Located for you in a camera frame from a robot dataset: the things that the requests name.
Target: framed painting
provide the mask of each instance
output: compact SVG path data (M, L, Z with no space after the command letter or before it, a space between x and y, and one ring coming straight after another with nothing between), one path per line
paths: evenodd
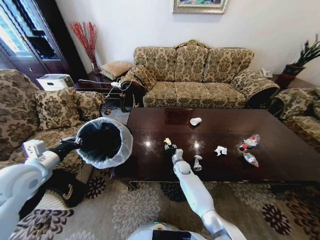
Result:
M224 14L228 0L173 0L175 14Z

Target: floral rug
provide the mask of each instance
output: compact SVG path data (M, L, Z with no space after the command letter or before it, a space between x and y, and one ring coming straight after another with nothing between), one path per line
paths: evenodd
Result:
M127 123L129 113L112 104L107 117ZM125 240L140 225L170 223L213 239L192 212L178 183L139 183L136 191L94 170L84 200L69 210L36 209L10 240ZM217 212L248 240L320 240L318 185L205 183Z

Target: wooden cabinet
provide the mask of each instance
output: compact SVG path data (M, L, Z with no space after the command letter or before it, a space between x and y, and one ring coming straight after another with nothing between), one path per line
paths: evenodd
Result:
M1 0L0 68L17 69L35 83L44 74L87 73L55 0Z

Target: plastic trash bag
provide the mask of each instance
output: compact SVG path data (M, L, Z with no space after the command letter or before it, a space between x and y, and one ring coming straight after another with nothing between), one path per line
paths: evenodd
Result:
M88 121L76 137L82 141L81 148L76 152L97 169L123 164L132 152L134 140L125 125L109 117Z

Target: white wall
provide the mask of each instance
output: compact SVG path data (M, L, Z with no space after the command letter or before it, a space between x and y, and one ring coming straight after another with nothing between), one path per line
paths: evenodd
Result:
M100 64L133 62L138 46L172 47L190 39L211 47L255 52L250 68L281 73L297 60L305 40L320 33L320 0L229 0L224 15L172 14L173 0L56 0L65 23L91 21L99 29ZM71 32L87 72L91 65ZM299 77L320 85L320 57Z

